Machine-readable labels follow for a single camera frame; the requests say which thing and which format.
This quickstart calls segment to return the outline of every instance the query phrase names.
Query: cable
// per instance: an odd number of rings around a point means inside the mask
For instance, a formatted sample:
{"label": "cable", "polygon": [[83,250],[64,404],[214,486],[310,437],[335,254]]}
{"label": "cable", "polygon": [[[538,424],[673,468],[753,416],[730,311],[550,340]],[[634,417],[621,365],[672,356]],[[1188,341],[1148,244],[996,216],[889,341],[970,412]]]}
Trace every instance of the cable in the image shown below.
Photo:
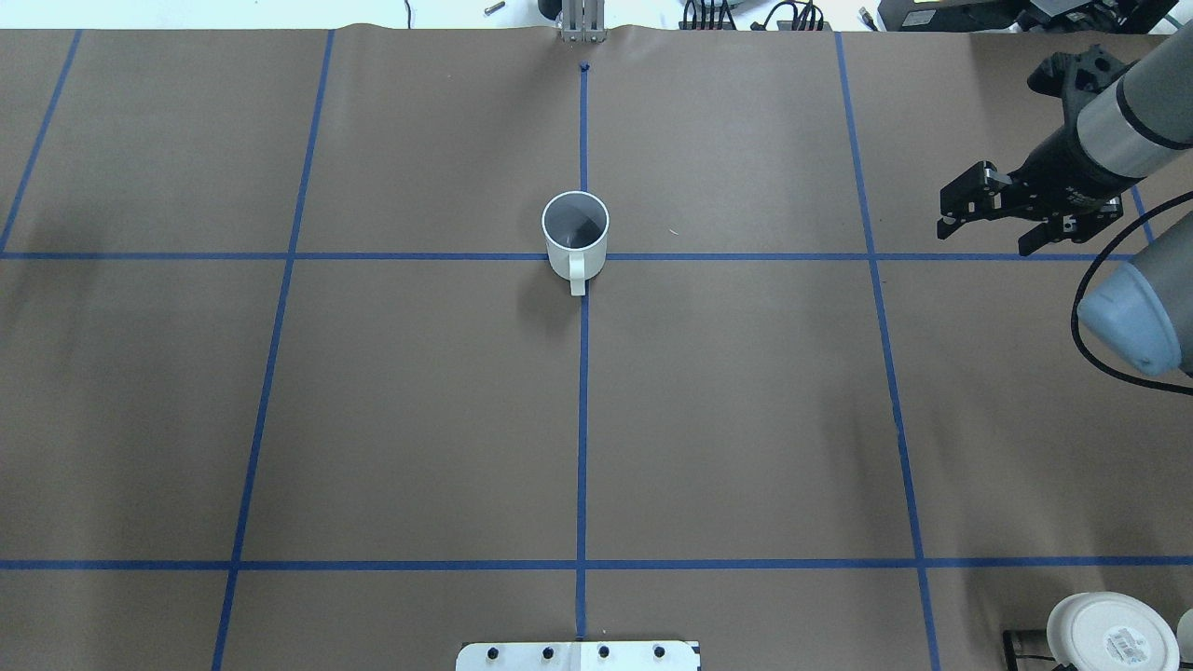
{"label": "cable", "polygon": [[791,21],[795,23],[796,19],[799,18],[799,7],[796,6],[796,2],[792,0],[783,0],[774,7],[771,7],[771,12],[766,14],[766,19],[764,19],[762,23],[754,21],[750,30],[766,30],[766,26],[771,25],[771,17],[773,17],[774,13],[779,11],[779,7],[783,7],[784,5],[791,7]]}
{"label": "cable", "polygon": [[[1055,657],[1045,654],[1016,654],[1015,659],[1039,659],[1040,661],[1056,661]],[[1193,669],[1193,661],[1181,661],[1179,669]]]}
{"label": "cable", "polygon": [[[699,5],[700,12],[697,16],[696,7]],[[691,19],[688,18],[688,10],[692,11]],[[721,0],[721,5],[717,5],[717,0],[686,0],[684,2],[684,18],[680,19],[680,29],[682,30],[686,25],[686,30],[724,30],[725,19],[729,19],[729,25],[737,30],[737,23],[734,21],[734,11],[729,6],[729,0]]]}
{"label": "cable", "polygon": [[873,31],[878,30],[878,24],[874,23],[874,17],[870,16],[870,10],[865,7],[858,10],[858,18],[861,20],[861,23],[866,24],[866,27],[869,27],[870,30]]}
{"label": "cable", "polygon": [[1106,245],[1106,248],[1094,258],[1094,263],[1089,264],[1089,270],[1086,271],[1086,275],[1081,278],[1081,283],[1077,284],[1077,296],[1073,300],[1073,312],[1069,313],[1069,330],[1073,332],[1073,343],[1077,345],[1077,351],[1081,352],[1081,356],[1086,357],[1086,361],[1094,364],[1094,368],[1101,370],[1106,375],[1109,375],[1115,380],[1121,380],[1123,382],[1130,382],[1131,384],[1138,384],[1139,387],[1146,387],[1149,389],[1193,396],[1193,387],[1169,384],[1167,382],[1157,382],[1145,377],[1136,377],[1135,375],[1111,368],[1089,351],[1089,347],[1086,346],[1086,341],[1081,339],[1081,330],[1077,327],[1077,306],[1081,304],[1081,300],[1086,297],[1086,290],[1089,289],[1089,282],[1094,278],[1094,273],[1098,272],[1098,269],[1101,267],[1102,263],[1106,261],[1111,253],[1114,252],[1114,250],[1121,245],[1129,235],[1138,230],[1144,223],[1155,218],[1157,215],[1167,213],[1168,210],[1189,201],[1193,201],[1193,191],[1188,191],[1173,198],[1172,201],[1168,201],[1167,203],[1163,203],[1162,205],[1152,208],[1139,218],[1129,223],[1126,228],[1124,228],[1118,235],[1114,236],[1113,240],[1109,241],[1108,245]]}
{"label": "cable", "polygon": [[802,0],[783,0],[771,7],[771,12],[766,14],[766,19],[762,23],[754,21],[749,29],[766,30],[766,26],[771,25],[774,12],[784,5],[791,7],[791,30],[824,30],[824,12],[812,0],[808,0],[806,2]]}

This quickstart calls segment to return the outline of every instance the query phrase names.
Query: grid line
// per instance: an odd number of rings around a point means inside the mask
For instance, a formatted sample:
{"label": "grid line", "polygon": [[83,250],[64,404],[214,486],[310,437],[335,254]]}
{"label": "grid line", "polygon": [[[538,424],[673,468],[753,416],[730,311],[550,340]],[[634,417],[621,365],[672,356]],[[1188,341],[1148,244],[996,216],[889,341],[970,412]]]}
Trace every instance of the grid line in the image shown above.
{"label": "grid line", "polygon": [[[580,190],[588,191],[588,61],[580,62]],[[580,390],[576,399],[576,640],[588,632],[588,301],[580,297]]]}
{"label": "grid line", "polygon": [[29,180],[33,177],[33,167],[37,165],[37,156],[42,152],[42,143],[45,141],[45,134],[50,130],[50,121],[54,119],[54,111],[58,106],[58,99],[62,97],[62,88],[67,84],[67,75],[70,74],[70,66],[74,63],[75,54],[79,51],[79,41],[82,38],[82,30],[76,30],[74,37],[70,38],[70,48],[67,50],[67,59],[62,63],[62,70],[58,72],[58,80],[54,85],[54,93],[50,96],[50,104],[45,107],[45,115],[42,117],[42,125],[37,129],[37,137],[33,138],[33,148],[29,152],[29,160],[25,161],[25,170],[20,173],[20,183],[17,185],[17,193],[12,198],[12,207],[8,208],[8,217],[4,223],[4,232],[0,232],[0,252],[4,252],[5,247],[8,246],[8,236],[12,235],[12,227],[17,223],[17,215],[20,214],[20,202],[25,199],[25,189],[29,186]]}
{"label": "grid line", "polygon": [[[866,253],[870,256],[870,283],[874,294],[874,308],[878,313],[878,333],[883,344],[883,363],[886,368],[886,387],[891,400],[891,417],[898,443],[900,469],[903,473],[903,494],[907,501],[908,523],[911,530],[911,547],[915,559],[923,560],[923,538],[920,531],[920,515],[915,501],[915,484],[911,478],[911,460],[907,449],[907,430],[903,425],[903,408],[900,402],[898,377],[895,374],[895,357],[891,352],[890,330],[886,325],[886,304],[883,298],[882,277],[878,270],[878,257],[874,248],[874,233],[870,221],[870,201],[866,197],[866,179],[861,170],[861,150],[858,144],[858,128],[853,115],[853,98],[849,94],[849,69],[845,59],[845,42],[841,33],[833,35],[836,42],[836,60],[841,72],[841,96],[845,103],[845,123],[849,131],[849,152],[853,155],[853,176],[858,186],[858,205],[861,210],[861,227],[866,236]],[[928,659],[932,671],[940,671],[940,651],[937,645],[935,617],[932,612],[932,592],[928,585],[928,572],[923,566],[916,568],[920,585],[920,605],[923,610],[923,630],[928,644]]]}
{"label": "grid line", "polygon": [[[1135,201],[1135,209],[1139,213],[1139,216],[1148,214],[1148,208],[1143,207],[1143,195],[1139,193],[1138,184],[1131,187],[1131,198]],[[1150,221],[1143,222],[1143,234],[1148,238],[1149,245],[1156,241],[1156,234],[1151,229]]]}
{"label": "grid line", "polygon": [[[608,261],[1078,261],[1098,254],[1040,254],[1020,257],[997,252],[611,252]],[[1130,260],[1132,254],[1111,254],[1109,260]],[[543,252],[0,252],[0,260],[289,260],[299,261],[545,261]]]}
{"label": "grid line", "polygon": [[245,533],[248,528],[248,511],[253,500],[253,485],[256,480],[256,464],[261,454],[261,438],[265,433],[266,414],[270,408],[270,393],[273,388],[273,373],[278,363],[278,346],[282,340],[282,327],[286,316],[286,298],[290,294],[290,281],[293,276],[295,254],[298,250],[298,235],[302,233],[302,215],[307,201],[307,185],[310,181],[311,162],[315,160],[315,142],[319,138],[319,119],[323,109],[323,94],[327,92],[327,74],[332,64],[332,48],[335,45],[335,31],[327,31],[323,47],[323,64],[319,75],[319,88],[315,93],[315,105],[311,112],[310,133],[307,137],[307,154],[303,158],[302,178],[298,181],[298,195],[295,197],[295,216],[290,227],[290,247],[286,252],[286,266],[282,272],[282,288],[278,291],[278,307],[273,316],[273,336],[270,339],[270,352],[265,361],[265,375],[261,382],[261,398],[256,408],[256,424],[253,429],[253,443],[248,454],[248,468],[245,474],[245,488],[241,493],[240,513],[236,519],[236,536],[233,540],[231,561],[228,567],[228,581],[224,586],[223,607],[220,611],[220,628],[216,632],[215,651],[211,654],[211,670],[220,671],[223,665],[224,646],[228,641],[228,626],[231,621],[231,608],[236,596],[236,581],[240,577],[241,555],[245,549]]}
{"label": "grid line", "polygon": [[[515,559],[515,560],[245,560],[240,572],[469,572],[469,571],[840,571],[966,570],[1077,566],[1193,566],[1193,555],[953,556],[876,559]],[[231,561],[187,560],[0,560],[0,571],[224,572]]]}

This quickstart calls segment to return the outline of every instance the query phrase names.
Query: white container lid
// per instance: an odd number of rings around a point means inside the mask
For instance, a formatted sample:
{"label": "white container lid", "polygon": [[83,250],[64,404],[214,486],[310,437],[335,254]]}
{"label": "white container lid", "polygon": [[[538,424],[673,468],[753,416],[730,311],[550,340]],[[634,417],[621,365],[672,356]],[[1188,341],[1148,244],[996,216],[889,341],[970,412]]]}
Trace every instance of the white container lid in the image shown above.
{"label": "white container lid", "polygon": [[1193,609],[1186,610],[1176,623],[1176,645],[1181,647],[1181,657],[1193,661]]}
{"label": "white container lid", "polygon": [[1176,671],[1173,630],[1148,604],[1115,592],[1073,595],[1047,618],[1047,645],[1058,664],[1078,671]]}

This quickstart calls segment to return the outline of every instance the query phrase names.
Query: gray robot arm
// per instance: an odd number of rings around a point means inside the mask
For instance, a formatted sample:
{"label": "gray robot arm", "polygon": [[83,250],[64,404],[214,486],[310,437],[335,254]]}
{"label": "gray robot arm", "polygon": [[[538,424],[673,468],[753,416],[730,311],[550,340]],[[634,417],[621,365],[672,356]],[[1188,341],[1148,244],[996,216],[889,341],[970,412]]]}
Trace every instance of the gray robot arm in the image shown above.
{"label": "gray robot arm", "polygon": [[[1096,47],[1056,54],[1028,86],[1062,99],[1064,125],[1019,170],[981,161],[945,186],[940,239],[970,221],[1019,217],[1038,222],[1019,239],[1022,256],[1084,242],[1123,215],[1125,190],[1193,148],[1193,26],[1133,66]],[[1076,314],[1139,371],[1193,376],[1193,215],[1121,264]]]}

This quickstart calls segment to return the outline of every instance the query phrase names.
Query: white floor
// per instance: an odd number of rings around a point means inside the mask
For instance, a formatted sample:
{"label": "white floor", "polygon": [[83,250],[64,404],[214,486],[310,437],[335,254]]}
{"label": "white floor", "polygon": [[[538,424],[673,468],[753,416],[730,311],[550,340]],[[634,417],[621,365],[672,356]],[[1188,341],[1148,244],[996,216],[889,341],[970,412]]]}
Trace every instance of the white floor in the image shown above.
{"label": "white floor", "polygon": [[[414,27],[519,27],[551,25],[538,13],[536,0],[506,0],[506,7],[486,17],[496,0],[409,0]],[[762,20],[773,0],[743,0],[735,16],[738,26]],[[858,19],[865,5],[877,17],[877,0],[818,0],[834,30],[866,30]],[[607,0],[610,26],[676,27],[682,0]],[[778,17],[786,18],[781,10]],[[1181,0],[1172,16],[1193,19],[1193,0]],[[323,29],[370,23],[406,27],[402,0],[5,0],[0,27],[21,29]],[[1173,32],[1162,21],[1156,32]]]}

